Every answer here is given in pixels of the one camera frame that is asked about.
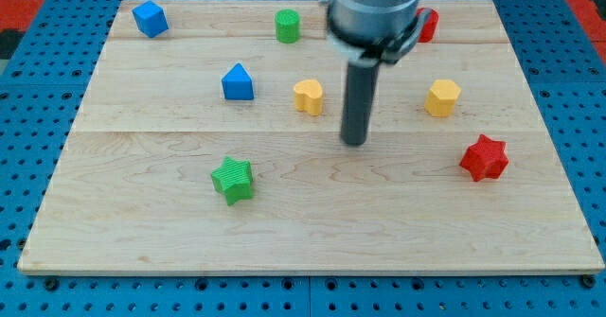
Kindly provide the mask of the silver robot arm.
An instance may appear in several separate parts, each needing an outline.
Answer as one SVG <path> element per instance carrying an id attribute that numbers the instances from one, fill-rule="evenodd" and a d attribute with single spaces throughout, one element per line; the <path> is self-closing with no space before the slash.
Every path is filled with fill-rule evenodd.
<path id="1" fill-rule="evenodd" d="M 327 39 L 348 62 L 396 64 L 419 41 L 431 11 L 419 0 L 319 0 L 326 7 Z"/>

